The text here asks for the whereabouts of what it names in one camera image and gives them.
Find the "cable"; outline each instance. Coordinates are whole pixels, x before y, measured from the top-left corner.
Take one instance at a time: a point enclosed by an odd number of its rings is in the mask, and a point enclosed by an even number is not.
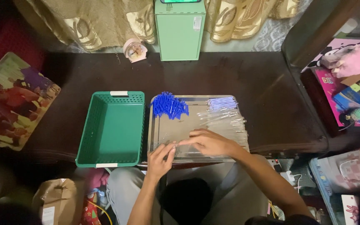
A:
[[[294,175],[294,177],[295,176],[300,176],[299,178],[298,178],[298,180],[297,180],[297,190],[298,190],[298,194],[300,193],[300,179],[301,179],[301,177],[303,176],[302,174],[296,174],[296,175]]]
[[[102,207],[100,207],[99,205],[95,204],[94,202],[92,202],[92,201],[90,201],[90,200],[87,200],[87,202],[89,202],[89,203],[93,204],[95,207],[101,209],[101,210],[106,214],[106,216],[108,217],[109,222],[110,222],[110,225],[113,225],[112,220],[110,219],[110,216],[109,216],[108,213],[105,211],[105,209],[103,209]]]

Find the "hand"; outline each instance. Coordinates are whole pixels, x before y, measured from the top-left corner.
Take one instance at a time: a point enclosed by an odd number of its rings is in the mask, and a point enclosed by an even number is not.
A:
[[[161,144],[152,152],[148,152],[148,169],[146,177],[158,182],[171,168],[176,152],[176,142],[173,141],[168,145]]]
[[[210,156],[228,155],[235,158],[237,153],[245,151],[237,142],[207,129],[190,131],[190,138],[180,141],[179,145],[192,145],[202,154]]]

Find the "stainless steel tray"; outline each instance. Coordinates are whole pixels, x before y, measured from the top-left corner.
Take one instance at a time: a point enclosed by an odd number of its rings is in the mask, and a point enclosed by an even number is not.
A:
[[[180,100],[188,104],[189,116],[183,114],[179,119],[170,120],[167,115],[161,117],[154,116],[152,110],[150,112],[150,122],[148,130],[148,152],[153,151],[160,143],[171,141],[181,141],[189,137],[189,132],[200,126],[201,120],[197,113],[205,112],[208,108],[206,100],[233,97],[232,95],[175,95]],[[176,156],[173,162],[233,162],[234,160],[227,156],[209,157],[201,154],[192,146],[184,145],[176,149]]]

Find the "label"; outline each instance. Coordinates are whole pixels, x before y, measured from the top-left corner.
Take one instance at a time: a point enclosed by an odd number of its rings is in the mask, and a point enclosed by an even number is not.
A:
[[[200,31],[201,30],[202,21],[203,21],[202,16],[195,16],[194,17],[194,24],[193,24],[194,31]]]
[[[54,225],[55,206],[45,208],[42,211],[41,221],[43,225]]]

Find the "smartphone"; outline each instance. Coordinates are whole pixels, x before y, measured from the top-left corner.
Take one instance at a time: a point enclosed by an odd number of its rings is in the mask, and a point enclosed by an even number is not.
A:
[[[200,2],[201,0],[160,0],[162,3],[183,3],[183,2]]]

